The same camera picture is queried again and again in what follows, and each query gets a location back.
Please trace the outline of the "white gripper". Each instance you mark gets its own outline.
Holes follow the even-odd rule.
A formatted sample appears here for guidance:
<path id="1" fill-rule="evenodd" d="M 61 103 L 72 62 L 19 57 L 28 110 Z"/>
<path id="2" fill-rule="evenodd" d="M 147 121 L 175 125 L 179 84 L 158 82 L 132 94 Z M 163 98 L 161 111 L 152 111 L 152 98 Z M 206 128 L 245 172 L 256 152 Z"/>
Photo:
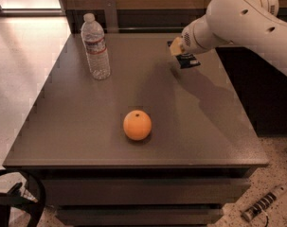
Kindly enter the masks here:
<path id="1" fill-rule="evenodd" d="M 213 34 L 203 16 L 186 26 L 181 37 L 176 37 L 170 44 L 170 53 L 179 56 L 185 51 L 190 54 L 202 54 L 217 47 L 220 39 Z"/>

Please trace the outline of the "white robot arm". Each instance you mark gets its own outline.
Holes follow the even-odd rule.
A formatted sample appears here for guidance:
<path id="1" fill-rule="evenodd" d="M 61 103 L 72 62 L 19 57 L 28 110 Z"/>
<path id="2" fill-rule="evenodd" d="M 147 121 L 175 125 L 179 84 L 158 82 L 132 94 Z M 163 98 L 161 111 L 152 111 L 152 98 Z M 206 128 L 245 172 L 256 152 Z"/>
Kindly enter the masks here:
<path id="1" fill-rule="evenodd" d="M 287 77 L 287 22 L 278 18 L 278 0 L 211 0 L 206 14 L 172 41 L 170 53 L 197 55 L 224 44 L 253 51 Z"/>

